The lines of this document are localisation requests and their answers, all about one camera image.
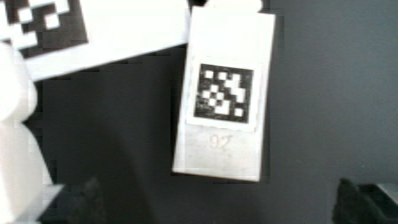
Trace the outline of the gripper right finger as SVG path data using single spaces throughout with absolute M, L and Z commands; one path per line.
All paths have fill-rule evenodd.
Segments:
M 339 180 L 334 224 L 398 224 L 398 184 Z

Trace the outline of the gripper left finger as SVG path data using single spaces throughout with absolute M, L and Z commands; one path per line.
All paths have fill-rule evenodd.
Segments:
M 98 179 L 48 186 L 11 224 L 107 224 Z

